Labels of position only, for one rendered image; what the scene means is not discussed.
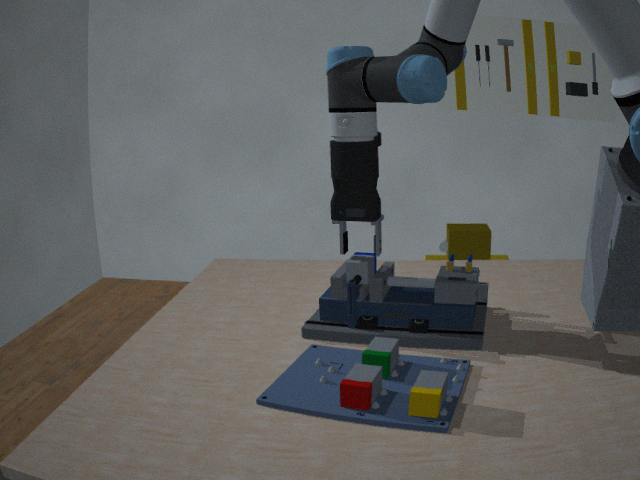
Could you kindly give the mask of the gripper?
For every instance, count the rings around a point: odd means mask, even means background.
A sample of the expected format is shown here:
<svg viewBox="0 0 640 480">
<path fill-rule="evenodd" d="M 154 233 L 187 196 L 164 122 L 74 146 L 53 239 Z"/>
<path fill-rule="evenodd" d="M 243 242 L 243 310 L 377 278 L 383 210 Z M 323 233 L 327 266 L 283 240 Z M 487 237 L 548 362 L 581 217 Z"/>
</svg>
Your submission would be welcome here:
<svg viewBox="0 0 640 480">
<path fill-rule="evenodd" d="M 332 224 L 339 224 L 340 254 L 348 252 L 346 221 L 375 225 L 374 256 L 382 253 L 381 199 L 377 192 L 379 177 L 377 114 L 329 113 Z M 375 137 L 376 136 L 376 137 Z"/>
</svg>

